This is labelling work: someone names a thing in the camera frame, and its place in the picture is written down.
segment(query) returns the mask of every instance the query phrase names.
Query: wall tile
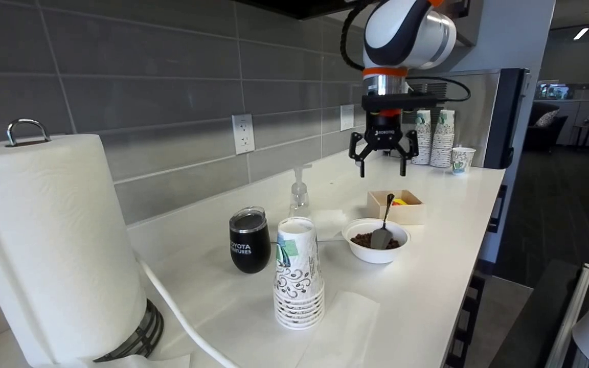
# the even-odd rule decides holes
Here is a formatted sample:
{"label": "wall tile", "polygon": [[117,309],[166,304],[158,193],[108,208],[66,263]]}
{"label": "wall tile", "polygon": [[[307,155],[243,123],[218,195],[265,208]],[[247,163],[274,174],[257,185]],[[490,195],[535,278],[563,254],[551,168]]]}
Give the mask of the wall tile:
{"label": "wall tile", "polygon": [[40,120],[50,132],[71,132],[56,78],[0,78],[0,141],[6,137],[6,124],[18,116]]}
{"label": "wall tile", "polygon": [[354,129],[354,130],[364,132],[364,129],[365,129],[365,112],[364,112],[361,109],[356,109],[356,118],[354,118],[354,123],[356,123],[356,129]]}
{"label": "wall tile", "polygon": [[361,107],[361,94],[364,94],[361,81],[349,84],[349,92],[352,92],[352,103],[356,107]]}
{"label": "wall tile", "polygon": [[36,11],[0,5],[0,72],[54,72]]}
{"label": "wall tile", "polygon": [[340,152],[348,152],[349,149],[349,137],[352,137],[352,130],[337,130],[331,135],[323,135],[323,152],[320,154],[323,155],[335,155]]}
{"label": "wall tile", "polygon": [[232,120],[103,135],[114,180],[235,155]]}
{"label": "wall tile", "polygon": [[256,148],[279,144],[320,132],[320,111],[254,116]]}
{"label": "wall tile", "polygon": [[245,155],[146,180],[117,184],[126,222],[150,219],[183,205],[247,184]]}
{"label": "wall tile", "polygon": [[245,81],[243,89],[251,115],[320,107],[318,81]]}
{"label": "wall tile", "polygon": [[318,80],[320,55],[264,43],[239,43],[245,80]]}
{"label": "wall tile", "polygon": [[237,4],[237,35],[264,43],[320,50],[320,20],[296,20],[256,5]]}
{"label": "wall tile", "polygon": [[241,112],[237,81],[66,78],[78,130],[113,130]]}
{"label": "wall tile", "polygon": [[251,180],[262,180],[320,158],[320,137],[254,152],[249,155]]}
{"label": "wall tile", "polygon": [[218,35],[235,33],[232,0],[161,0],[160,4],[148,0],[40,0],[40,5]]}
{"label": "wall tile", "polygon": [[237,78],[232,39],[47,12],[63,74]]}
{"label": "wall tile", "polygon": [[349,84],[323,84],[320,86],[320,107],[349,105],[352,87]]}
{"label": "wall tile", "polygon": [[323,59],[323,80],[335,80],[335,81],[359,81],[361,74],[357,70],[352,70],[346,66],[341,57],[325,52]]}
{"label": "wall tile", "polygon": [[340,107],[323,109],[323,132],[340,130]]}
{"label": "wall tile", "polygon": [[34,5],[34,0],[0,0],[0,4],[13,4],[13,5]]}
{"label": "wall tile", "polygon": [[[323,50],[340,55],[340,33],[341,22],[334,18],[323,18],[320,35],[323,35]],[[348,33],[348,52],[356,64],[361,64],[361,29],[352,27]]]}

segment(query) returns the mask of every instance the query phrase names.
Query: black cable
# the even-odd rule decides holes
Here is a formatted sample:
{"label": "black cable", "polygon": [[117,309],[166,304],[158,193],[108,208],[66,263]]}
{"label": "black cable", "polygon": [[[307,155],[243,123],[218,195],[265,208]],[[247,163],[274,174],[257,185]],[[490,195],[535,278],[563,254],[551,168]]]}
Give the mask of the black cable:
{"label": "black cable", "polygon": [[471,92],[469,86],[465,86],[463,81],[451,80],[451,78],[439,78],[439,76],[409,76],[409,78],[404,78],[404,80],[407,80],[407,81],[410,81],[410,80],[439,80],[439,81],[453,84],[453,86],[459,86],[459,87],[465,89],[465,95],[463,95],[463,97],[443,97],[443,103],[465,103],[465,100],[469,100],[469,97],[472,95],[472,92]]}
{"label": "black cable", "polygon": [[356,64],[349,55],[348,55],[348,33],[349,33],[349,27],[354,22],[354,18],[369,5],[373,4],[375,0],[357,0],[354,4],[354,8],[349,11],[348,18],[341,22],[341,35],[340,35],[340,52],[341,52],[341,59],[354,67],[354,70],[364,70],[361,64]]}

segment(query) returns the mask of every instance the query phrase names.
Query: white bowl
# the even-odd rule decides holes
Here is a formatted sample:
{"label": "white bowl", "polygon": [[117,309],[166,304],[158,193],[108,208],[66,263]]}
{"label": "white bowl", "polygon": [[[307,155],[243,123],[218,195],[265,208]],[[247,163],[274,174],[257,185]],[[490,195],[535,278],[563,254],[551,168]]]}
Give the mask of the white bowl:
{"label": "white bowl", "polygon": [[346,231],[341,231],[343,239],[349,244],[349,250],[356,258],[371,261],[371,263],[390,263],[401,254],[401,250],[409,238],[399,222],[387,221],[387,228],[393,232],[393,239],[401,244],[399,247],[371,250],[371,247],[364,247],[364,245],[352,242],[357,232],[373,232],[380,224],[382,224],[382,219],[357,219],[357,221],[349,222],[349,226]]}

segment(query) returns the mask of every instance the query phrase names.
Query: black cylindrical container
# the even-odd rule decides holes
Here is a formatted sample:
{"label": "black cylindrical container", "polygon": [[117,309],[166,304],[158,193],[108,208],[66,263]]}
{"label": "black cylindrical container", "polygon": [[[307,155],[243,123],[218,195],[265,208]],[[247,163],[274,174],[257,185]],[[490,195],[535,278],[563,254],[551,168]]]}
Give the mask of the black cylindrical container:
{"label": "black cylindrical container", "polygon": [[270,259],[270,231],[265,213],[257,206],[247,206],[232,216],[232,259],[247,273],[256,273],[267,266]]}

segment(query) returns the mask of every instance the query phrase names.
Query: stack of paper cups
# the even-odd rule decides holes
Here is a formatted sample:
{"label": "stack of paper cups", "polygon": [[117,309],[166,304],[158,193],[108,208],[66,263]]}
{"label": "stack of paper cups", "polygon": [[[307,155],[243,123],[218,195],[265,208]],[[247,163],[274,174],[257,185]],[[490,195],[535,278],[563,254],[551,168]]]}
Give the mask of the stack of paper cups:
{"label": "stack of paper cups", "polygon": [[286,330],[308,330],[325,310],[325,285],[316,272],[318,250],[312,224],[290,216],[279,224],[274,314]]}
{"label": "stack of paper cups", "polygon": [[450,165],[453,148],[453,111],[441,109],[434,130],[431,165]]}
{"label": "stack of paper cups", "polygon": [[431,111],[418,111],[415,129],[419,154],[413,163],[428,165],[431,158]]}

